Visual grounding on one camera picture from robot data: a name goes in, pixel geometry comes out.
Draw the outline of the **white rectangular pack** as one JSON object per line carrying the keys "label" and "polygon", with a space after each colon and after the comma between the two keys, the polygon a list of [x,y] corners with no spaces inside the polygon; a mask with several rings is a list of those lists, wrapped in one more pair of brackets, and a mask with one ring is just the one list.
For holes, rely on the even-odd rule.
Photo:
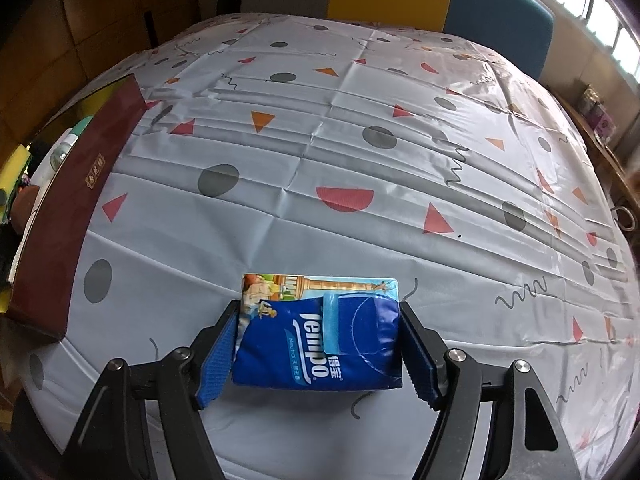
{"label": "white rectangular pack", "polygon": [[45,183],[50,181],[52,177],[55,175],[55,169],[52,166],[51,157],[56,150],[55,146],[52,146],[50,150],[47,152],[46,156],[43,157],[42,162],[40,162],[39,166],[36,168],[34,173],[30,176],[29,184],[35,185],[40,188]]}

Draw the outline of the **brown round cushion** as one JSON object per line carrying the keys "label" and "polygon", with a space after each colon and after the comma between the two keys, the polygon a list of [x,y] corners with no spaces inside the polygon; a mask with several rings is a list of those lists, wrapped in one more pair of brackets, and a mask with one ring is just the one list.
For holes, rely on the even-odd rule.
{"label": "brown round cushion", "polygon": [[35,207],[36,198],[40,187],[37,185],[27,185],[15,195],[11,207],[10,223],[18,235],[25,231],[27,221]]}

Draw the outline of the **yellow sponge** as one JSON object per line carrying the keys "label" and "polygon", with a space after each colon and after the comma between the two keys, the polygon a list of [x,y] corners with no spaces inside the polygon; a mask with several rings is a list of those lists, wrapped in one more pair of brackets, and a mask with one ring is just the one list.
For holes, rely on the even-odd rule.
{"label": "yellow sponge", "polygon": [[28,168],[32,154],[23,145],[19,145],[1,167],[1,223],[8,222],[11,200],[14,199],[18,184]]}

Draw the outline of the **blue Tempo tissue pack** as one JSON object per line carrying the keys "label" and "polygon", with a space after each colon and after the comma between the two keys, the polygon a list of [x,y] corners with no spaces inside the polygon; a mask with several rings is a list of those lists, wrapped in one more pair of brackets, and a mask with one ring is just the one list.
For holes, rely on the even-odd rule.
{"label": "blue Tempo tissue pack", "polygon": [[242,286],[235,384],[304,391],[401,387],[393,278],[252,273]]}

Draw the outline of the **wooden desk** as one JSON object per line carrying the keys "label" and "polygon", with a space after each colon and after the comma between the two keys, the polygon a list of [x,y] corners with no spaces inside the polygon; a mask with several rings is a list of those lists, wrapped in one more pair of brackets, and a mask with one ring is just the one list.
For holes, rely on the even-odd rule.
{"label": "wooden desk", "polygon": [[604,180],[611,183],[610,196],[614,204],[612,211],[618,226],[631,245],[638,244],[639,194],[632,187],[631,180],[626,176],[623,166],[589,127],[587,119],[582,117],[558,92],[551,90],[550,93],[582,136],[593,167],[604,175]]}

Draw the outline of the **patterned grey bed sheet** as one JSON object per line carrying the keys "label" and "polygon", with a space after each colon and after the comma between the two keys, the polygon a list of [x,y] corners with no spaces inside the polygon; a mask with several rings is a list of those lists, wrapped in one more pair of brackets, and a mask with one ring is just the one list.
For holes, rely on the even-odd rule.
{"label": "patterned grey bed sheet", "polygon": [[230,15],[131,55],[150,109],[82,237],[65,338],[21,370],[65,445],[100,370],[188,344],[244,274],[384,276],[475,359],[533,365],[582,478],[639,407],[639,286],[582,139],[532,78],[436,32]]}

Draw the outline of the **window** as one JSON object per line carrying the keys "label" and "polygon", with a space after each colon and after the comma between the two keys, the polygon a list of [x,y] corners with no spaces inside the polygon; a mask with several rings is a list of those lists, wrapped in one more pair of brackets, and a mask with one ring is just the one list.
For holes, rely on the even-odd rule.
{"label": "window", "polygon": [[615,0],[544,0],[579,24],[623,75],[639,82],[639,23]]}

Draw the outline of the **purple box on desk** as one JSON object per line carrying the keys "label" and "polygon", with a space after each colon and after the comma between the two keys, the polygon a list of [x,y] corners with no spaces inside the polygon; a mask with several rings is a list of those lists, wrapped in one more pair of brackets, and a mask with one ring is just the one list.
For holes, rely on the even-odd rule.
{"label": "purple box on desk", "polygon": [[607,141],[615,133],[615,122],[593,86],[588,86],[582,92],[577,109],[601,140]]}

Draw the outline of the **wooden wardrobe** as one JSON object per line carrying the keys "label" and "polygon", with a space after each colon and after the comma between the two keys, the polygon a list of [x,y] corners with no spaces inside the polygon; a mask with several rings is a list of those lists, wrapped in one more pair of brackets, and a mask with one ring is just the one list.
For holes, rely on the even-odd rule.
{"label": "wooden wardrobe", "polygon": [[209,18],[217,0],[1,0],[1,145],[27,142],[87,82]]}

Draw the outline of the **small green white bottle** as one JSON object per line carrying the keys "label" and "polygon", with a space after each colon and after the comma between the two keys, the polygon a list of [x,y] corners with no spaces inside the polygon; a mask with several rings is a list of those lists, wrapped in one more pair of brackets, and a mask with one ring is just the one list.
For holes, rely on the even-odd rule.
{"label": "small green white bottle", "polygon": [[53,171],[58,170],[68,153],[74,147],[74,144],[78,141],[79,137],[85,131],[85,128],[89,125],[89,122],[92,121],[93,116],[89,115],[85,118],[82,118],[73,128],[67,129],[63,136],[62,141],[56,146],[53,150],[49,162]]}

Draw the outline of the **red gold storage box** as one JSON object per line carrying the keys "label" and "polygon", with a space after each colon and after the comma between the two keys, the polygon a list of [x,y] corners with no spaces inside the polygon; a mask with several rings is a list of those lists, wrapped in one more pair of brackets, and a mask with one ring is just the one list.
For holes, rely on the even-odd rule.
{"label": "red gold storage box", "polygon": [[146,112],[137,79],[127,75],[88,123],[55,173],[24,237],[8,317],[61,340],[82,243],[108,175]]}

